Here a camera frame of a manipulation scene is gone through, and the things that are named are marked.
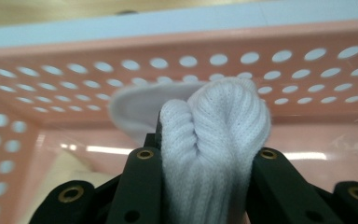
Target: wooden surface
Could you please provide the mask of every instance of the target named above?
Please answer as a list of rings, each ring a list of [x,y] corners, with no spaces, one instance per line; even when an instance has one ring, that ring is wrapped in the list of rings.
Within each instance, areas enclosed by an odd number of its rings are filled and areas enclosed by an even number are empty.
[[[0,0],[0,26],[265,0]]]

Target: perforated basket wall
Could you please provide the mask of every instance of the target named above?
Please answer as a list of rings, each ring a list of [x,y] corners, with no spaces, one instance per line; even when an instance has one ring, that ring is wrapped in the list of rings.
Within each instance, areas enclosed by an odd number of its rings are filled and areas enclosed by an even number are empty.
[[[358,21],[0,49],[0,223],[46,124],[109,122],[122,86],[236,76],[275,120],[358,117]]]

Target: ribbed fabric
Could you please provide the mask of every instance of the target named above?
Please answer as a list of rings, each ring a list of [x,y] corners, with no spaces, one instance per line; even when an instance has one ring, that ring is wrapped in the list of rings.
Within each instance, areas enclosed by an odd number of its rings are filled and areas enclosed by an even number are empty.
[[[270,129],[249,79],[228,77],[161,109],[166,221],[243,223],[252,161]]]

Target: pink plastic basket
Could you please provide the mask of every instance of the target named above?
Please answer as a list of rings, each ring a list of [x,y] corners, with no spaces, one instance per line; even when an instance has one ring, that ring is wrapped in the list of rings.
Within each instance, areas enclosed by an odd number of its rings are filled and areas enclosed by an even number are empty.
[[[286,153],[327,190],[358,181],[358,21],[0,49],[0,223],[13,223],[62,144],[97,171],[134,148],[107,116],[119,87],[239,76],[256,82]]]

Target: white knit sock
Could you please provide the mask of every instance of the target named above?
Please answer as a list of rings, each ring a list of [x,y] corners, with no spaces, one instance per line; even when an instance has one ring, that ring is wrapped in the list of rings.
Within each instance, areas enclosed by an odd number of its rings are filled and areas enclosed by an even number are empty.
[[[270,117],[255,84],[219,79],[161,109],[168,223],[243,223],[252,161]]]

